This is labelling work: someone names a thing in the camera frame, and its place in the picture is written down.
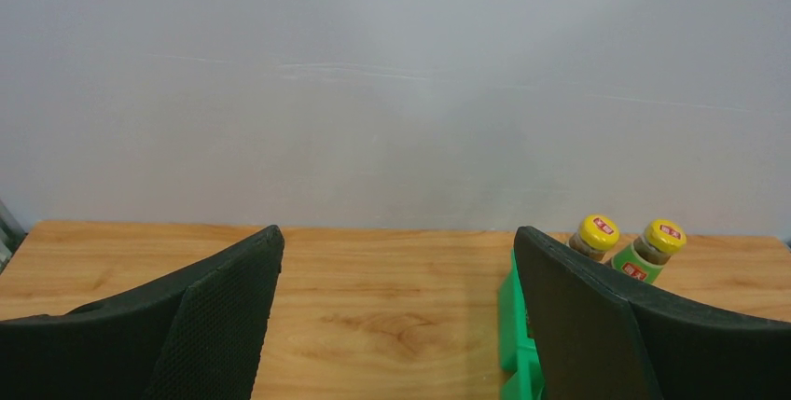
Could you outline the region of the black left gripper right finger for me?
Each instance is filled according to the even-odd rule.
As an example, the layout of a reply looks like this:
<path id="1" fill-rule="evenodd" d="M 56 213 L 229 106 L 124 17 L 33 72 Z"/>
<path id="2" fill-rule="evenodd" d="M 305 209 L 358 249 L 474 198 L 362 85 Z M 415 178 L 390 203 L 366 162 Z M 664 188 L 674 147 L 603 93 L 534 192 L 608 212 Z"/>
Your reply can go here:
<path id="1" fill-rule="evenodd" d="M 513 251 L 549 398 L 789 397 L 789 323 L 677 296 L 533 227 Z"/>

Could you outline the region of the yellow cap sauce bottle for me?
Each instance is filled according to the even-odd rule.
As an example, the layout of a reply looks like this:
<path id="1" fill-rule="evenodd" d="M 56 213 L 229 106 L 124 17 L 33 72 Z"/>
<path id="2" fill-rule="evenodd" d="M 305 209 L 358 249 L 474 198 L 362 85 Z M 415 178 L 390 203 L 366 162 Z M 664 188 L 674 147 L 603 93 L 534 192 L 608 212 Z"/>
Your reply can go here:
<path id="1" fill-rule="evenodd" d="M 686 244 L 687 234 L 678 224 L 658 218 L 605 265 L 633 279 L 653 284 L 671 257 Z"/>
<path id="2" fill-rule="evenodd" d="M 580 222 L 566 245 L 589 259 L 602 262 L 619 239 L 620 230 L 612 219 L 603 214 L 591 214 Z"/>

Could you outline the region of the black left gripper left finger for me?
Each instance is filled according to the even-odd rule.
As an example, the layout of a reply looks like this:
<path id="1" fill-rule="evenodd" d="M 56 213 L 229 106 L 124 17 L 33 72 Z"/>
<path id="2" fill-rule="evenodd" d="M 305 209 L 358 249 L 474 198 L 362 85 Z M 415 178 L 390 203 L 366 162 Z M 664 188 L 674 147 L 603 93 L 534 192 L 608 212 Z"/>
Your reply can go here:
<path id="1" fill-rule="evenodd" d="M 62 315 L 1 323 L 5 399 L 247 399 L 284 236 L 227 249 Z"/>

